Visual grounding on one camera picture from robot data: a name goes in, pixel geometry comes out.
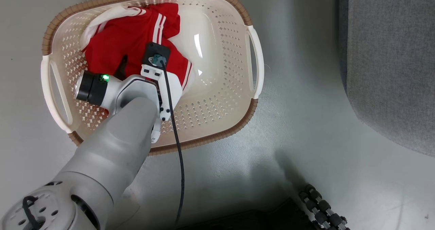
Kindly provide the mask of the cream perforated laundry basket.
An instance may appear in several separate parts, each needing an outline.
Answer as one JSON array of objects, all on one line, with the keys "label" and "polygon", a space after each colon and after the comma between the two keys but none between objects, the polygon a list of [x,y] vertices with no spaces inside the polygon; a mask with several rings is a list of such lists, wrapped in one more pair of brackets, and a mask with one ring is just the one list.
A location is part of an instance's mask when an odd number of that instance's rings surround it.
[{"label": "cream perforated laundry basket", "polygon": [[195,80],[174,107],[182,149],[240,131],[255,113],[264,83],[258,34],[239,0],[91,0],[56,15],[42,41],[41,83],[57,125],[80,145],[107,118],[102,108],[74,98],[87,61],[79,40],[91,20],[115,6],[177,3],[181,31],[171,41],[193,62]]}]

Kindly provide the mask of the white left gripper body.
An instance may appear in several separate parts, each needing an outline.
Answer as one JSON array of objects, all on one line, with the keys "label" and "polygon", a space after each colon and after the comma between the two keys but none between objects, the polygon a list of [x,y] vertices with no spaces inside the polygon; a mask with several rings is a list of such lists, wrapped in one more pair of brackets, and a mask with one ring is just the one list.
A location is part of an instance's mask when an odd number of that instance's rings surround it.
[{"label": "white left gripper body", "polygon": [[142,65],[141,75],[157,81],[160,91],[160,119],[168,121],[172,117],[174,106],[180,100],[183,89],[177,75],[168,72],[165,66]]}]

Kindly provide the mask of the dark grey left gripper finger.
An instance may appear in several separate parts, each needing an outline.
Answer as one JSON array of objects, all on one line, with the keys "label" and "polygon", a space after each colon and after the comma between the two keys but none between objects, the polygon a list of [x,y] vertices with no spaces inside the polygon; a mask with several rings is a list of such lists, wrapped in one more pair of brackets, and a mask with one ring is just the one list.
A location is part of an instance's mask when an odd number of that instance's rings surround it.
[{"label": "dark grey left gripper finger", "polygon": [[117,68],[117,78],[121,81],[126,80],[126,65],[128,63],[128,55],[124,55]]}]

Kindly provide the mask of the red white striped garment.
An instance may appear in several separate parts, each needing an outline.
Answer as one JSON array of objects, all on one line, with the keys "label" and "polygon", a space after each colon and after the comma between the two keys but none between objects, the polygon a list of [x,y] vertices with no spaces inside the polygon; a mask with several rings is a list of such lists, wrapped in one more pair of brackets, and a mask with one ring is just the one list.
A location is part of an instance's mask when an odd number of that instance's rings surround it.
[{"label": "red white striped garment", "polygon": [[180,33],[178,4],[151,4],[147,7],[115,6],[98,15],[86,27],[80,39],[88,70],[115,75],[127,57],[126,77],[140,74],[148,43],[157,43],[171,51],[167,71],[177,75],[183,92],[195,79],[193,64],[170,41]]}]

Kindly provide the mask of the black roller base wheel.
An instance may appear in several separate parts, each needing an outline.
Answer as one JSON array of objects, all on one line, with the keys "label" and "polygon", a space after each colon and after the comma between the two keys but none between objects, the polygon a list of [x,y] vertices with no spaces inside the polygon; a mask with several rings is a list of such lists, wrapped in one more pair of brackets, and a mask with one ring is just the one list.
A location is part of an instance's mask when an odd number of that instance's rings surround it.
[{"label": "black roller base wheel", "polygon": [[303,190],[298,193],[298,196],[306,209],[314,214],[314,222],[322,230],[351,230],[347,227],[347,219],[334,212],[331,205],[323,199],[313,185],[305,185]]}]

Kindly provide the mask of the grey upholstered furniture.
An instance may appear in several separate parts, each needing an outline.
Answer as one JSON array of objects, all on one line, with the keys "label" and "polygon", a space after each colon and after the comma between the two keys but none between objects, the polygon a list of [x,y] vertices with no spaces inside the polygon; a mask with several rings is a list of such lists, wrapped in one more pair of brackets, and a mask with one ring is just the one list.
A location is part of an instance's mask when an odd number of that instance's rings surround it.
[{"label": "grey upholstered furniture", "polygon": [[338,0],[338,54],[357,118],[435,158],[435,0]]}]

